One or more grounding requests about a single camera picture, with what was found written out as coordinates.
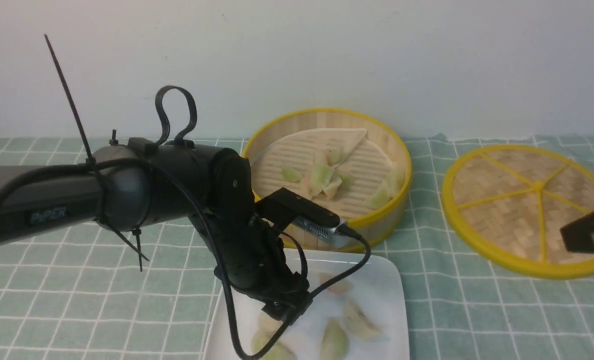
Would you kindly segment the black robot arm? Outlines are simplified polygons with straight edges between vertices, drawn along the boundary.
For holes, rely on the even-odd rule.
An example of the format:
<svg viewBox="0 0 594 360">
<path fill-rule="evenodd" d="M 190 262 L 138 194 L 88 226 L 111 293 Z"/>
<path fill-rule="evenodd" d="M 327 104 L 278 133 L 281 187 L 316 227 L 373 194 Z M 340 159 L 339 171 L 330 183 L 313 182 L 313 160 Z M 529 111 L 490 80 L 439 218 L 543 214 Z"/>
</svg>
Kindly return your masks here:
<svg viewBox="0 0 594 360">
<path fill-rule="evenodd" d="M 292 324 L 371 255 L 368 242 L 338 214 L 285 187 L 255 200 L 251 164 L 231 148 L 132 137 L 80 164 L 0 166 L 0 246 L 87 221 L 126 241 L 127 232 L 185 217 L 215 257 L 230 321 L 238 292 Z M 311 291 L 304 251 L 300 272 L 287 265 L 280 237 L 291 224 L 323 240 L 356 240 L 364 256 Z"/>
</svg>

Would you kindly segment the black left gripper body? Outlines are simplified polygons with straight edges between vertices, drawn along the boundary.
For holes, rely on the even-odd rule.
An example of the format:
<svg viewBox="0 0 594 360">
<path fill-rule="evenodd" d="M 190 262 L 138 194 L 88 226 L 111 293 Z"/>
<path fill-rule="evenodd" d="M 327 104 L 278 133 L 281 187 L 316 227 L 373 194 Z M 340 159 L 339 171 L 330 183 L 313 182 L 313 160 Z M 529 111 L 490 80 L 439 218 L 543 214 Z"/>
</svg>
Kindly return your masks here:
<svg viewBox="0 0 594 360">
<path fill-rule="evenodd" d="M 221 255 L 214 275 L 229 287 L 262 303 L 262 311 L 276 321 L 293 321 L 311 305 L 309 267 L 303 248 L 297 248 L 300 270 L 287 265 L 283 232 L 253 216 L 237 224 L 202 212 L 189 217 L 213 256 Z"/>
</svg>

